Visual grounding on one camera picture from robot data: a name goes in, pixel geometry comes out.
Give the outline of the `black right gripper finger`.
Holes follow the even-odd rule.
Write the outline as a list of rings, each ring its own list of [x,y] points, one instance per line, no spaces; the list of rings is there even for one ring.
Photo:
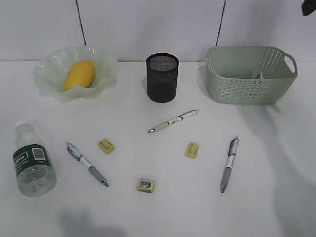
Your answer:
[[[304,0],[301,9],[303,16],[309,16],[316,10],[316,0]]]

